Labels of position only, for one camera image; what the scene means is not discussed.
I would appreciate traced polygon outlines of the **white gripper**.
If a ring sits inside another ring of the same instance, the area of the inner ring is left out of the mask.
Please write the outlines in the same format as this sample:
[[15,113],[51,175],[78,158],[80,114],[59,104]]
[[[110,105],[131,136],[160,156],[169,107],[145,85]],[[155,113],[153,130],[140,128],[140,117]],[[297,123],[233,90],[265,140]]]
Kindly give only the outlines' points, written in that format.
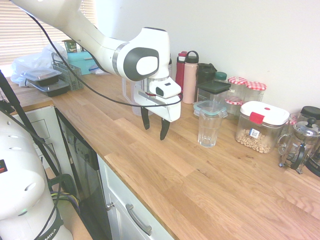
[[146,130],[150,128],[149,111],[161,117],[160,140],[164,140],[170,128],[170,122],[178,120],[181,116],[181,102],[178,95],[162,98],[158,95],[149,96],[141,88],[138,82],[134,86],[134,101],[142,106],[140,108],[143,126]]

